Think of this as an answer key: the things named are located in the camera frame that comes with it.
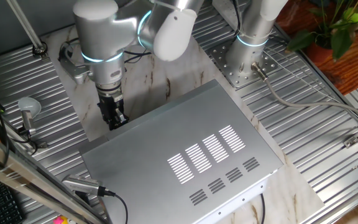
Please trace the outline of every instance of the metal bracket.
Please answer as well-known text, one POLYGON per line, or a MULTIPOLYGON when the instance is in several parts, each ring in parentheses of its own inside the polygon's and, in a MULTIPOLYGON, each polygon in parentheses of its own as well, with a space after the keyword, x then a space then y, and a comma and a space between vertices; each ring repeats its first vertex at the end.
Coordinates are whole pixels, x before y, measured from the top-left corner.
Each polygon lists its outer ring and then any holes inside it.
MULTIPOLYGON (((231 46, 232 41, 225 42, 211 49, 210 55, 213 62, 222 74, 227 78, 229 83, 236 88, 240 88, 247 83, 259 79, 256 72, 246 73, 241 68, 234 68, 226 61, 226 53, 231 46)), ((265 53, 262 54, 262 63, 259 65, 265 73, 270 73, 277 69, 277 63, 274 62, 265 53)))
POLYGON ((59 62, 62 65, 63 69, 67 74, 74 80, 77 84, 83 84, 87 75, 91 74, 91 71, 87 67, 78 68, 75 66, 65 54, 66 48, 68 45, 63 45, 59 51, 59 62))
POLYGON ((358 138, 353 136, 350 139, 346 140, 343 144, 347 147, 350 148, 351 146, 353 146, 354 144, 358 143, 358 138))

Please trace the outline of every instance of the ventilation slot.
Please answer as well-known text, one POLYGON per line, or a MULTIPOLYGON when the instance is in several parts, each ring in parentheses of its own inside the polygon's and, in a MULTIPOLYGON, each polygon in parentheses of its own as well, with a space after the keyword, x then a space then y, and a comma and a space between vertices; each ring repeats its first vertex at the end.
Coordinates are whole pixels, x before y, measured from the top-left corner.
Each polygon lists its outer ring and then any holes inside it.
POLYGON ((203 140, 204 145, 212 154, 216 162, 221 162, 229 155, 226 150, 222 147, 221 143, 216 139, 216 136, 213 134, 210 137, 203 140))
POLYGON ((194 163, 194 166, 197 168, 199 173, 202 173, 211 168, 211 163, 206 158, 204 152, 200 149, 198 144, 195 144, 194 146, 186 149, 186 153, 189 155, 191 161, 194 163))
POLYGON ((241 141, 240 137, 230 125, 220 130, 219 133, 221 133, 221 136, 233 152, 238 152, 240 149, 245 148, 246 145, 241 141))
POLYGON ((247 162, 243 163, 244 167, 247 169, 248 172, 255 169, 257 166, 259 166, 258 161, 253 157, 252 159, 248 160, 247 162))
POLYGON ((212 194, 215 194, 216 192, 224 188, 225 185, 223 181, 219 178, 218 180, 215 180, 214 182, 208 184, 208 187, 211 190, 212 194))
POLYGON ((173 172, 181 184, 188 182, 194 177, 180 153, 169 159, 168 163, 171 165, 173 172))
POLYGON ((232 171, 226 174, 226 177, 229 179, 230 183, 242 177, 241 171, 238 168, 233 169, 232 171))
POLYGON ((205 195, 205 192, 203 189, 197 191, 196 193, 194 193, 190 196, 190 200, 191 200, 191 202, 193 202, 194 206, 201 203, 205 199, 207 199, 207 196, 205 195))

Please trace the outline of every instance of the silver metal enclosure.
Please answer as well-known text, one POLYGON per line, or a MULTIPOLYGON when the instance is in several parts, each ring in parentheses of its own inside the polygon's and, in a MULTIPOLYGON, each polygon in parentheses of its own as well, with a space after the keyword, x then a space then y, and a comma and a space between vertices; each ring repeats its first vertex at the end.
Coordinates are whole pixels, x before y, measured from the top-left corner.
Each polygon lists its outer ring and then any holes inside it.
MULTIPOLYGON (((125 200, 131 223, 218 221, 260 194, 264 184, 243 199, 283 165, 216 80, 80 153, 92 178, 125 200), (227 207, 232 210, 224 213, 227 207)), ((122 223, 121 202, 112 197, 103 202, 110 220, 122 223)))

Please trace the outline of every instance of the plant leaf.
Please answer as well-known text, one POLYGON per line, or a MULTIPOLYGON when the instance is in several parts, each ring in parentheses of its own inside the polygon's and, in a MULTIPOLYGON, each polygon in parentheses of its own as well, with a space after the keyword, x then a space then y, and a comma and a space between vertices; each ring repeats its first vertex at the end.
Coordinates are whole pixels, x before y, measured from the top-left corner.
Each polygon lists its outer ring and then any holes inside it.
POLYGON ((314 41, 314 36, 307 30, 299 31, 296 36, 288 43, 287 50, 296 51, 309 46, 314 41))
POLYGON ((318 17, 322 17, 323 15, 324 16, 327 16, 324 14, 323 10, 321 8, 311 8, 311 9, 308 9, 309 12, 313 13, 315 16, 318 16, 318 17))
POLYGON ((351 47, 353 41, 347 29, 340 29, 331 37, 331 47, 333 48, 333 59, 338 60, 351 47))

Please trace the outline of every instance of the green plant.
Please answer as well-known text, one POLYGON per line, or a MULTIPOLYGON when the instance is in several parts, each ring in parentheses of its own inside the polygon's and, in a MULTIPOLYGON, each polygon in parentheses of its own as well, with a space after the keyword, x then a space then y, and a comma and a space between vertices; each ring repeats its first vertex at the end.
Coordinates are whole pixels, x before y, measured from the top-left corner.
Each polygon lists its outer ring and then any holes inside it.
POLYGON ((327 21, 328 17, 323 7, 309 11, 315 16, 322 17, 323 23, 319 24, 314 32, 299 31, 288 44, 287 50, 300 50, 315 42, 320 47, 332 49, 334 61, 338 60, 349 50, 356 37, 358 1, 354 3, 354 0, 338 0, 330 22, 327 21))

